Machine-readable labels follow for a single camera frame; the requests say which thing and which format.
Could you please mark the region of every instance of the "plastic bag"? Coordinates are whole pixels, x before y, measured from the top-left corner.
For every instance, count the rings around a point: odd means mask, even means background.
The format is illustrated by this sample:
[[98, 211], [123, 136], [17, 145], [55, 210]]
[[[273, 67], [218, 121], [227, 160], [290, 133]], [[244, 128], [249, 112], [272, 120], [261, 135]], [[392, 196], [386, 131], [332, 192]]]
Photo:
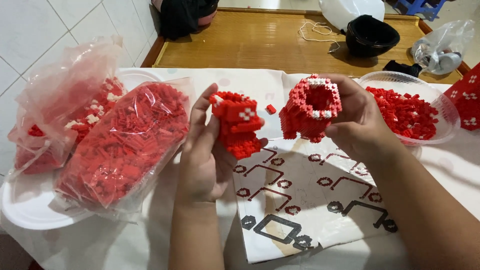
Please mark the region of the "plastic bag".
[[413, 44], [413, 60], [432, 74], [454, 71], [462, 63], [475, 34], [474, 24], [472, 20], [453, 21], [426, 34]]
[[100, 214], [135, 213], [189, 128], [192, 81], [146, 82], [78, 145], [55, 190]]
[[8, 134], [17, 144], [15, 173], [41, 173], [64, 165], [78, 135], [65, 126], [110, 85], [106, 79], [114, 78], [121, 45], [120, 36], [99, 37], [66, 48], [58, 62], [32, 72], [16, 98], [17, 122]]
[[339, 30], [360, 15], [371, 15], [384, 21], [385, 5], [382, 0], [319, 0], [323, 16]]

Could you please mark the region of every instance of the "bamboo mat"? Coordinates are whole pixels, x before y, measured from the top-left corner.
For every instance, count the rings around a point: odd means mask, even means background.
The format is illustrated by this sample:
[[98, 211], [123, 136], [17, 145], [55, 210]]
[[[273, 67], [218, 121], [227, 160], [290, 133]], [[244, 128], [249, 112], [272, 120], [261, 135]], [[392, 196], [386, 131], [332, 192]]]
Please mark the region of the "bamboo mat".
[[[327, 22], [321, 12], [219, 8], [215, 19], [199, 33], [176, 41], [167, 40], [153, 67], [167, 68], [248, 68], [274, 69], [292, 73], [342, 73], [361, 77], [381, 71], [390, 61], [412, 65], [412, 44], [424, 34], [416, 16], [385, 15], [385, 22], [400, 34], [400, 42], [374, 58], [356, 58], [348, 54], [345, 36]], [[306, 41], [299, 35], [305, 22], [327, 23], [333, 32], [327, 36], [303, 29], [306, 38], [336, 40]], [[461, 78], [458, 71], [446, 75], [423, 73], [420, 79], [430, 83], [453, 84]]]

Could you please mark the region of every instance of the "right hand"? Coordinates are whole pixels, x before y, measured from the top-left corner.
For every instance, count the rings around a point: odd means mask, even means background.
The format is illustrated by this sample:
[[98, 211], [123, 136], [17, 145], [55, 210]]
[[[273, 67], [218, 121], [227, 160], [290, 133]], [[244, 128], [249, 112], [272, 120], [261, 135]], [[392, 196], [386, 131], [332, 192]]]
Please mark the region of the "right hand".
[[342, 111], [325, 129], [326, 136], [355, 161], [382, 161], [405, 149], [385, 123], [375, 98], [341, 74], [319, 74], [338, 85]]

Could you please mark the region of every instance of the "plastic bowl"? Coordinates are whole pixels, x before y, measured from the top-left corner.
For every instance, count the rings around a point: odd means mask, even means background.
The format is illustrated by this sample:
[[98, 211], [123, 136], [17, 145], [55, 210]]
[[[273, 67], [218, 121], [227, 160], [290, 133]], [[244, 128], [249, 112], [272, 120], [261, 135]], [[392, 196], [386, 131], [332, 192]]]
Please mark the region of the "plastic bowl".
[[437, 133], [435, 136], [429, 140], [417, 140], [396, 134], [404, 145], [441, 144], [453, 138], [460, 129], [460, 116], [453, 103], [440, 90], [418, 78], [399, 72], [378, 71], [364, 75], [358, 83], [363, 88], [370, 86], [385, 90], [393, 89], [401, 95], [405, 93], [412, 96], [419, 94], [420, 99], [429, 102], [432, 107], [438, 110], [438, 115], [436, 115], [438, 123], [435, 124]]

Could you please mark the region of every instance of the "white plastic bag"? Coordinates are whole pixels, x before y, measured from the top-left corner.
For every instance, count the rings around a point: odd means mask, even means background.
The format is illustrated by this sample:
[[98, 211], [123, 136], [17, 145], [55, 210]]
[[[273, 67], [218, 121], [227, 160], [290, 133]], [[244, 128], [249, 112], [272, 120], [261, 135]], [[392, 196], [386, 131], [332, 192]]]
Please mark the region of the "white plastic bag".
[[324, 17], [342, 30], [360, 15], [371, 15], [384, 21], [385, 5], [382, 0], [319, 0]]
[[472, 20], [453, 21], [428, 33], [413, 44], [413, 60], [432, 74], [454, 71], [462, 63], [475, 34], [474, 24]]

